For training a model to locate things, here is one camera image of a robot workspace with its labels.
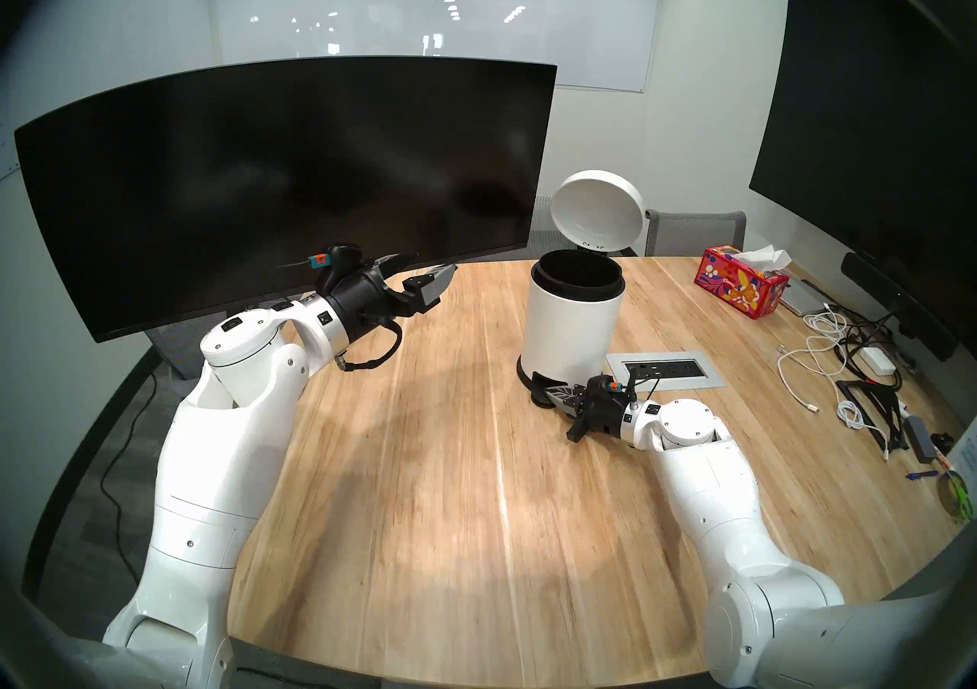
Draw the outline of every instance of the trash can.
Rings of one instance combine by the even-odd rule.
[[[638,239],[645,206],[627,180],[595,170],[569,177],[550,210],[557,229],[579,247],[546,253],[530,272],[516,370],[543,408],[552,406],[543,388],[586,384],[603,371],[624,296],[621,266],[607,253]]]

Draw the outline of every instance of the office chair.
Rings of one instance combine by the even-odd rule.
[[[731,244],[743,249],[746,214],[659,213],[646,210],[648,238],[646,255],[702,255],[707,247]]]

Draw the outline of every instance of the wooden table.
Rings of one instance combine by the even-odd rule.
[[[364,673],[474,686],[594,686],[705,669],[706,590],[651,458],[610,437],[572,444],[516,377],[530,262],[459,267],[409,319],[396,357],[310,382],[271,504],[241,555],[229,626],[249,642]],[[845,428],[830,385],[789,364],[785,309],[751,321],[694,286],[696,260],[625,258],[611,351],[703,350],[726,386],[694,397],[756,474],[788,555],[848,602],[885,595],[956,533],[911,450],[884,463]],[[391,335],[355,344],[376,357]],[[834,356],[829,359],[834,365]],[[925,382],[900,397],[958,429]]]

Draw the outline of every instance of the black monitor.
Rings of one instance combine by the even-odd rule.
[[[316,58],[103,92],[15,137],[96,341],[312,288],[328,244],[416,266],[525,246],[556,66]]]
[[[977,68],[907,0],[789,0],[750,188],[941,360],[977,352]]]

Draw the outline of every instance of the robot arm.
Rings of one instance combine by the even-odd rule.
[[[136,594],[115,617],[89,665],[119,685],[137,685],[156,666],[157,686],[225,687],[234,672],[227,602],[237,557],[276,486],[299,396],[309,378],[337,361],[342,370],[376,368],[396,352],[394,317],[426,313],[440,302],[456,266],[385,279],[411,256],[363,261],[351,245],[319,259],[318,293],[270,310],[249,310],[209,331],[200,343],[199,384],[177,408],[159,457],[152,538]],[[286,343],[292,321],[303,346]],[[351,343],[377,326],[397,342],[377,361],[347,364]],[[140,658],[132,660],[132,655]]]
[[[572,441],[593,429],[654,456],[672,512],[703,564],[703,652],[723,686],[871,685],[900,641],[939,606],[939,594],[844,605],[831,578],[780,552],[750,465],[702,402],[639,403],[607,375],[547,394],[574,417]]]

